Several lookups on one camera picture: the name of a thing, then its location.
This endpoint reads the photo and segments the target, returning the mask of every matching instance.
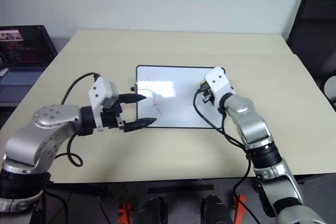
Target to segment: whiteboard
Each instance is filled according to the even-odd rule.
[[[157,118],[149,127],[210,128],[193,107],[199,84],[212,67],[137,66],[138,94],[146,99],[137,103],[137,118]],[[222,115],[211,102],[196,98],[199,111],[220,127]]]

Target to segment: laptop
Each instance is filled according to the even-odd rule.
[[[0,27],[0,106],[17,106],[56,55],[44,26]]]

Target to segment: red drawing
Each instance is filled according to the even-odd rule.
[[[158,113],[160,114],[160,116],[162,116],[161,110],[158,107],[159,104],[156,102],[155,97],[156,97],[156,94],[153,96],[153,105],[152,106],[154,106],[156,108],[156,110],[158,111]]]

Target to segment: laptop screen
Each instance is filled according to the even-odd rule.
[[[44,26],[0,27],[0,58],[6,67],[47,67],[56,55]]]

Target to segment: orange clamp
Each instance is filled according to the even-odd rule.
[[[238,198],[240,199],[240,201],[242,203],[245,204],[246,197],[244,195],[239,195]],[[244,217],[244,214],[245,214],[246,210],[236,198],[234,200],[236,202],[236,214],[235,214],[234,224],[242,224],[243,223],[243,217]]]
[[[126,203],[125,201],[119,204],[118,222],[120,222],[121,224],[131,224],[130,217],[129,217],[131,213],[131,208],[132,208],[132,205],[130,203]]]

